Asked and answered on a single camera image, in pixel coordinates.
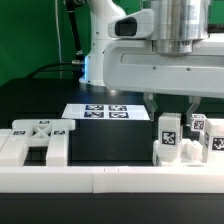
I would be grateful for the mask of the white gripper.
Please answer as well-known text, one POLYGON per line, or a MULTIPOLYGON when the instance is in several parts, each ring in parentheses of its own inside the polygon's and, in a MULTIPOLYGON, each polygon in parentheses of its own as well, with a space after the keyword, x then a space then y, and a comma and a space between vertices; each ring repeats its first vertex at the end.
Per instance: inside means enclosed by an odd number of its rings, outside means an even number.
POLYGON ((158 109, 152 93, 190 96, 189 126, 200 97, 224 98, 224 37, 196 42, 185 55, 157 54, 147 40, 112 41, 104 52, 103 81, 110 89, 146 92, 151 121, 158 109))

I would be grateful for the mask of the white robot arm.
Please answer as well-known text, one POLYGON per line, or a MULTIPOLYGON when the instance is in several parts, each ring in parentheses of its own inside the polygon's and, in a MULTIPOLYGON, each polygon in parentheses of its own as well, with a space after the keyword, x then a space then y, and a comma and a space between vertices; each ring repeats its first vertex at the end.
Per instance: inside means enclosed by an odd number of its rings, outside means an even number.
POLYGON ((192 115, 203 97, 224 98, 224 30, 208 24, 211 0, 143 0, 127 15, 112 0, 86 0, 91 50, 81 82, 96 90, 185 95, 192 115))

